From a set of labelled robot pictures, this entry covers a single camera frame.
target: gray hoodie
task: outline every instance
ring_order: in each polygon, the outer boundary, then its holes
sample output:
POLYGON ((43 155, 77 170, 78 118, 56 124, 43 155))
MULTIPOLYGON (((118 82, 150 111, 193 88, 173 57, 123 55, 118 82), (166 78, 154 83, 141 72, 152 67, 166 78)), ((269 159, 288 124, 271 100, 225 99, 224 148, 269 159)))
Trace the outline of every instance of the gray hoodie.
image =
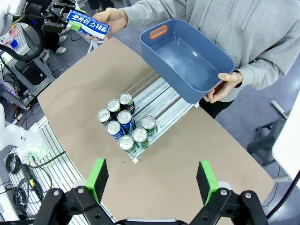
POLYGON ((128 26, 186 18, 222 48, 243 77, 224 102, 285 76, 300 51, 299 0, 142 0, 123 10, 128 26))

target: sleeve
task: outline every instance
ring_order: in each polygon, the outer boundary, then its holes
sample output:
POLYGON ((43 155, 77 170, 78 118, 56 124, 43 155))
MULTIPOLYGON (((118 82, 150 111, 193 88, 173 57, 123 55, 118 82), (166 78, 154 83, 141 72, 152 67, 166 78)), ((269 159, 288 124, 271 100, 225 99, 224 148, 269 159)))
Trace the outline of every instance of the sleeve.
POLYGON ((128 26, 141 26, 173 18, 186 17, 185 0, 142 0, 122 8, 128 17, 128 26))
POLYGON ((261 53, 254 62, 237 69, 243 77, 239 88, 247 85, 256 90, 272 85, 280 76, 286 76, 300 52, 300 23, 270 49, 261 53))

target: floor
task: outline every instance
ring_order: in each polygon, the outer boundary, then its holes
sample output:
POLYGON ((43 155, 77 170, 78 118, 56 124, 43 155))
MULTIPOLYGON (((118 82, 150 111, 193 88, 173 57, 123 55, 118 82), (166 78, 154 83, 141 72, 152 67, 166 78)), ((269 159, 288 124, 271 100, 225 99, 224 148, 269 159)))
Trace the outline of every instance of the floor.
MULTIPOLYGON (((115 7, 122 7, 121 1, 115 2, 115 7)), ((83 8, 88 14, 93 15, 93 11, 88 7, 83 8)), ((113 35, 121 42, 130 47, 137 54, 141 55, 141 45, 139 36, 150 26, 138 27, 135 29, 124 29, 123 31, 113 35)), ((72 35, 72 39, 76 40, 79 35, 74 31, 69 33, 72 35)), ((69 39, 61 44, 63 47, 67 47, 68 51, 61 56, 51 54, 49 59, 49 68, 52 71, 64 71, 67 67, 72 66, 84 55, 86 55, 89 48, 89 44, 83 39, 77 41, 71 41, 69 39)), ((244 148, 248 143, 252 142, 255 135, 255 128, 262 126, 266 123, 280 119, 279 113, 271 106, 271 100, 276 100, 284 110, 292 108, 294 101, 300 90, 300 56, 296 59, 293 67, 289 71, 287 77, 279 79, 274 85, 267 87, 260 91, 255 91, 250 87, 246 87, 238 95, 234 103, 226 110, 221 112, 216 120, 220 123, 244 148)), ((6 112, 9 114, 11 106, 8 103, 4 103, 6 112)), ((40 110, 37 105, 33 111, 36 114, 40 110)), ((27 113, 27 127, 29 128, 33 123, 39 121, 44 113, 40 110, 37 115, 27 113)), ((0 159, 4 159, 11 147, 7 147, 4 151, 0 152, 0 159)), ((278 176, 279 165, 274 163, 265 167, 265 170, 272 177, 278 176)), ((281 169, 280 175, 285 175, 285 172, 281 169)), ((3 181, 8 180, 8 175, 5 171, 4 165, 0 164, 0 176, 3 181)), ((263 203, 264 210, 268 213, 282 198, 290 183, 279 183, 275 185, 267 200, 263 203)), ((281 209, 271 218, 271 225, 300 225, 299 214, 299 202, 300 202, 300 190, 294 189, 288 200, 281 207, 281 209)))

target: can rack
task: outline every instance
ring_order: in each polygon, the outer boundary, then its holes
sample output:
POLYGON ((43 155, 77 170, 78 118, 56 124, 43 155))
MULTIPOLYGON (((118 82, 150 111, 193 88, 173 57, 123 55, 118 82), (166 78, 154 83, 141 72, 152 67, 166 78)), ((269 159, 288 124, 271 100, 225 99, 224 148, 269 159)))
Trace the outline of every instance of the can rack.
MULTIPOLYGON (((144 116, 150 115, 156 119, 157 132, 154 137, 148 137, 149 147, 193 106, 199 106, 198 103, 195 105, 187 103, 155 71, 149 73, 127 92, 131 94, 135 102, 135 112, 132 116, 135 119, 136 127, 142 126, 141 122, 144 116)), ((138 163, 139 156, 149 147, 139 148, 135 154, 129 157, 134 163, 138 163)))

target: person's left hand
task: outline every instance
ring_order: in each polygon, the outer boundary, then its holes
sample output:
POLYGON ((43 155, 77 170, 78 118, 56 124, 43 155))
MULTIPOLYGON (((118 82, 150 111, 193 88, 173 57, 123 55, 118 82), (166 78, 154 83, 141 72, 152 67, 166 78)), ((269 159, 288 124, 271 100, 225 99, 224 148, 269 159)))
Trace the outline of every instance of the person's left hand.
POLYGON ((219 74, 218 77, 221 80, 226 81, 226 83, 217 93, 215 93, 215 89, 213 89, 206 96, 204 96, 204 100, 207 102, 215 103, 218 100, 226 97, 228 93, 235 88, 235 86, 243 81, 243 77, 239 72, 233 72, 232 74, 219 74))

